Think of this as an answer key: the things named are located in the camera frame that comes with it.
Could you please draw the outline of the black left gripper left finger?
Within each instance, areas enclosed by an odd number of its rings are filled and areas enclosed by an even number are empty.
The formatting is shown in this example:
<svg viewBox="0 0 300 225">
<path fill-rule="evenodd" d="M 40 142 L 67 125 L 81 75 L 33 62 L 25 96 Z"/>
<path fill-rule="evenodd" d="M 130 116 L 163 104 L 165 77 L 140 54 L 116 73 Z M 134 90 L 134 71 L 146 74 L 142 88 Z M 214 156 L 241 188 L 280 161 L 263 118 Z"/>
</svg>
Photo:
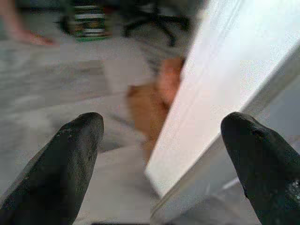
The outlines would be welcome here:
<svg viewBox="0 0 300 225">
<path fill-rule="evenodd" d="M 0 225 L 73 225 L 103 135 L 96 112 L 62 126 L 0 197 Z"/>
</svg>

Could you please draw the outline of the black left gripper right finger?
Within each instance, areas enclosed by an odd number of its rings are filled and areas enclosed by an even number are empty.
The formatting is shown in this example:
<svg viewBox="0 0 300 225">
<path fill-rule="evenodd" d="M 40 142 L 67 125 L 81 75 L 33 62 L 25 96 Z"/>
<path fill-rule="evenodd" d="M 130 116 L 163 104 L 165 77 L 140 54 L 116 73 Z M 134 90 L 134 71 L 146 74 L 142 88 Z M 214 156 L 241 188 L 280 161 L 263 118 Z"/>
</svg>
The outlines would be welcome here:
<svg viewBox="0 0 300 225">
<path fill-rule="evenodd" d="M 260 223 L 300 225 L 300 154 L 245 113 L 224 117 L 221 135 Z"/>
</svg>

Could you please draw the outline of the silver fridge door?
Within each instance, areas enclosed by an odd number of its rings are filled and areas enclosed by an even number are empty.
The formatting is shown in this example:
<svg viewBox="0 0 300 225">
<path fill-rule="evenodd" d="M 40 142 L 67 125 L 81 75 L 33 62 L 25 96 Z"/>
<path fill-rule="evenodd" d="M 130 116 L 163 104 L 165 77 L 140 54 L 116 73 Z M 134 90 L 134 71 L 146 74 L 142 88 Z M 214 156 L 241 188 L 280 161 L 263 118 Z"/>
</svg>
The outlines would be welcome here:
<svg viewBox="0 0 300 225">
<path fill-rule="evenodd" d="M 146 175 L 150 225 L 255 225 L 221 137 L 243 112 L 300 153 L 300 0 L 210 0 Z"/>
</svg>

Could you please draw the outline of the flat brown cardboard sheet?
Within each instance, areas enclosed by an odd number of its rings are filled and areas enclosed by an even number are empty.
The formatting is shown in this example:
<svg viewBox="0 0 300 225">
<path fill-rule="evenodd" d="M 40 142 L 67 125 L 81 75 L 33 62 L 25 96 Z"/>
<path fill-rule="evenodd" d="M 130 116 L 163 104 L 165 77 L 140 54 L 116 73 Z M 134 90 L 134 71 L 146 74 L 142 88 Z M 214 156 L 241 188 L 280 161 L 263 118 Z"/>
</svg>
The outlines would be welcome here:
<svg viewBox="0 0 300 225">
<path fill-rule="evenodd" d="M 127 102 L 135 128 L 146 137 L 144 149 L 151 153 L 164 125 L 168 108 L 153 83 L 130 86 Z"/>
</svg>

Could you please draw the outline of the barefoot person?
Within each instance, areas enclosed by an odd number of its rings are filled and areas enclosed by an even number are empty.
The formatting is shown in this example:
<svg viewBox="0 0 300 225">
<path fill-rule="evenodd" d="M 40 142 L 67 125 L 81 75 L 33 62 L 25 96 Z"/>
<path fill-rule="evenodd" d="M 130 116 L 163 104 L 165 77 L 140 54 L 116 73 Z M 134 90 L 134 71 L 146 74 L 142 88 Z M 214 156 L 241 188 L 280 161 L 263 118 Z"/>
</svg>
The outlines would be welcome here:
<svg viewBox="0 0 300 225">
<path fill-rule="evenodd" d="M 15 0 L 0 0 L 0 18 L 10 38 L 15 41 L 33 45 L 53 45 L 53 41 L 27 30 L 19 16 Z"/>
</svg>

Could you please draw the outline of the green printed carton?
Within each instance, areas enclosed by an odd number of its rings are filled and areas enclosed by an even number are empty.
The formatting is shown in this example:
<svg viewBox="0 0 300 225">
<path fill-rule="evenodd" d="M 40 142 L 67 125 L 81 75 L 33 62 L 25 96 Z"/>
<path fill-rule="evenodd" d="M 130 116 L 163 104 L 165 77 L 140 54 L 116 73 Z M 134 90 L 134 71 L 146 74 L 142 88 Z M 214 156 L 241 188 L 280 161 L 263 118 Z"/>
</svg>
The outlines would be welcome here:
<svg viewBox="0 0 300 225">
<path fill-rule="evenodd" d="M 99 40 L 107 37 L 104 9 L 99 5 L 75 5 L 73 36 L 79 41 Z"/>
</svg>

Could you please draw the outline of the black office chair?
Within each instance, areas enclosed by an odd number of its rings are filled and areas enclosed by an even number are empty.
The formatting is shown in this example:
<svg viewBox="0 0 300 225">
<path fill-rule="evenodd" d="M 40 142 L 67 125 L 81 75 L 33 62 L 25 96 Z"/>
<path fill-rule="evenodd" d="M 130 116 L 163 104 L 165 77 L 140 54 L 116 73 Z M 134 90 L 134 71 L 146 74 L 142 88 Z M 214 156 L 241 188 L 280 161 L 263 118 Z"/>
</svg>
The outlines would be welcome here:
<svg viewBox="0 0 300 225">
<path fill-rule="evenodd" d="M 124 25 L 122 35 L 127 38 L 131 35 L 131 31 L 152 23 L 168 36 L 168 45 L 174 47 L 176 44 L 176 36 L 166 27 L 166 24 L 175 23 L 179 25 L 182 30 L 187 31 L 190 26 L 190 20 L 180 14 L 161 14 L 159 9 L 160 1 L 161 0 L 132 0 L 132 4 L 125 9 L 124 15 L 140 18 L 140 20 Z"/>
</svg>

